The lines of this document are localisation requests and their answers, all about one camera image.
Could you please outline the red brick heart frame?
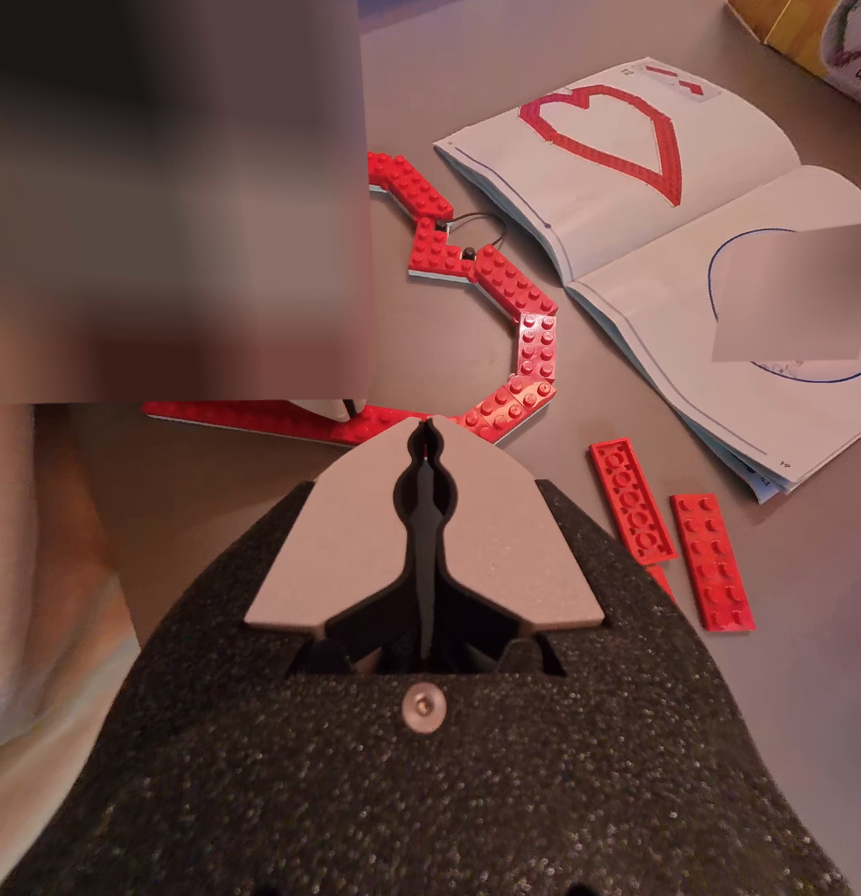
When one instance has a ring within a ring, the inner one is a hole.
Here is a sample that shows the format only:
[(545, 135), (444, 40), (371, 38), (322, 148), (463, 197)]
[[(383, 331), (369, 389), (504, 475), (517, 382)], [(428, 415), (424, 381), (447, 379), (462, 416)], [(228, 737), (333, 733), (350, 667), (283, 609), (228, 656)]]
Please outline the red brick heart frame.
[[(479, 249), (449, 242), (457, 218), (449, 202), (405, 157), (369, 151), (369, 190), (389, 196), (411, 219), (410, 277), (470, 286), (516, 328), (514, 370), (504, 385), (451, 420), (486, 442), (500, 442), (555, 396), (557, 304), (511, 263), (497, 244)], [(417, 411), (365, 405), (346, 422), (297, 408), (287, 400), (146, 401), (143, 415), (205, 427), (358, 446)]]

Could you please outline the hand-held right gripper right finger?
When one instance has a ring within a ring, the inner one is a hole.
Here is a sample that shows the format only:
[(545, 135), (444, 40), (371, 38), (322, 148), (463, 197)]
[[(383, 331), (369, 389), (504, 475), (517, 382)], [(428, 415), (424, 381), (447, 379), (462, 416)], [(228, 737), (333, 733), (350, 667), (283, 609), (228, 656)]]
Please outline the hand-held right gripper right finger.
[(432, 418), (430, 433), (434, 502), (454, 583), (532, 631), (601, 624), (604, 611), (533, 475), (450, 419)]

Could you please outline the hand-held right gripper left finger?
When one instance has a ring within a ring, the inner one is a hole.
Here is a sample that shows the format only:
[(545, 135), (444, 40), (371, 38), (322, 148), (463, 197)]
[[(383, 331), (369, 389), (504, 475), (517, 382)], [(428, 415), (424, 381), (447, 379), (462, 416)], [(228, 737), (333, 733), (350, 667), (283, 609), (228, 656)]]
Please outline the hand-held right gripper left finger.
[(321, 473), (245, 615), (247, 624), (323, 633), (329, 619), (402, 574), (406, 529), (394, 490), (413, 460), (408, 442), (420, 423), (403, 420)]

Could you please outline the printed toy box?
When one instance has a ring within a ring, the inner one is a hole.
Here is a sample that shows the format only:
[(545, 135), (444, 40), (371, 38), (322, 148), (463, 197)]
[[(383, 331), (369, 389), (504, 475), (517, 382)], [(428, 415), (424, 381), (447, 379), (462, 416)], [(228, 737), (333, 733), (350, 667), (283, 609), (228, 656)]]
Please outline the printed toy box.
[(728, 1), (763, 45), (861, 105), (861, 1)]

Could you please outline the open instruction booklet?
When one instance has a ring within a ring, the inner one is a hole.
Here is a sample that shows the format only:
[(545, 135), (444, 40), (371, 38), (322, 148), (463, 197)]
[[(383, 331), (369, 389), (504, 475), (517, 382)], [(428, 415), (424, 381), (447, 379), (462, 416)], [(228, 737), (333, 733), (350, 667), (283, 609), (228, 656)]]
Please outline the open instruction booklet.
[(861, 352), (709, 359), (732, 249), (861, 224), (861, 189), (803, 165), (747, 101), (644, 58), (462, 128), (435, 149), (535, 235), (571, 297), (760, 501), (861, 438)]

